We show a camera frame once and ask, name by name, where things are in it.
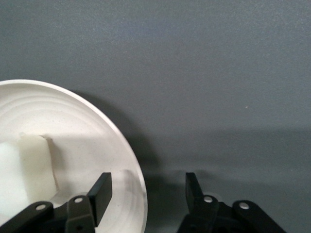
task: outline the black plastic bracket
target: black plastic bracket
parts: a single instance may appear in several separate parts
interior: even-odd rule
[[[186,173],[189,214],[177,233],[285,233],[262,209],[248,200],[233,207],[203,194],[194,173]]]
[[[86,196],[55,209],[47,201],[33,203],[3,224],[0,233],[95,233],[111,198],[111,173],[103,173]]]

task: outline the gray surface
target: gray surface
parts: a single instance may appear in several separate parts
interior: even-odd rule
[[[311,230],[311,4],[296,1],[0,3],[0,80],[73,90],[139,158],[148,233],[175,232],[184,172]]]

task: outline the screw head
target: screw head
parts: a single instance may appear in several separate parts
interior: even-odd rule
[[[207,202],[207,203],[212,203],[213,202],[213,198],[211,198],[210,196],[205,196],[203,200],[205,202]]]
[[[244,209],[244,210],[248,210],[249,209],[249,205],[246,204],[245,202],[240,202],[239,206],[240,206],[241,209]]]

